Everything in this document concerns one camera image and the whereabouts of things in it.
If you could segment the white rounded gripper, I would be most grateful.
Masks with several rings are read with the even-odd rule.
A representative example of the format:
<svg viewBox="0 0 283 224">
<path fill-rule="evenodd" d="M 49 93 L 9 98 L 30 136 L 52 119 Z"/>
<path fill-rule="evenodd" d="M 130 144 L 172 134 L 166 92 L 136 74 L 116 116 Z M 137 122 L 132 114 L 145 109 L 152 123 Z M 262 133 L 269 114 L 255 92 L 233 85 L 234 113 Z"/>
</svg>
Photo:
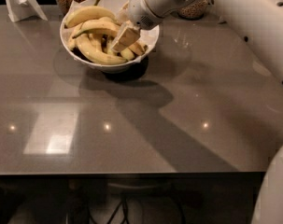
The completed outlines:
<svg viewBox="0 0 283 224">
<path fill-rule="evenodd" d="M 129 0 L 127 16 L 130 21 L 116 21 L 117 29 L 111 49 L 121 52 L 140 38 L 140 30 L 151 30 L 171 12 L 186 7 L 195 0 Z"/>
</svg>

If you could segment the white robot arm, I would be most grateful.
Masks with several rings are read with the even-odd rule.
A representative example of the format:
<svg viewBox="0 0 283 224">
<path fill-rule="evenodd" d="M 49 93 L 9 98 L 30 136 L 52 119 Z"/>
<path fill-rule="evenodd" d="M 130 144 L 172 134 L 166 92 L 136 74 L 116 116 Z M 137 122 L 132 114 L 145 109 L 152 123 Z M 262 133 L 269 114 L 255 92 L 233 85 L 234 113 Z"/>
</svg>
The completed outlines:
<svg viewBox="0 0 283 224">
<path fill-rule="evenodd" d="M 122 51 L 171 12 L 196 0 L 129 0 L 112 49 Z M 283 0 L 207 0 L 283 86 Z M 283 145 L 262 181 L 251 224 L 283 224 Z"/>
</svg>

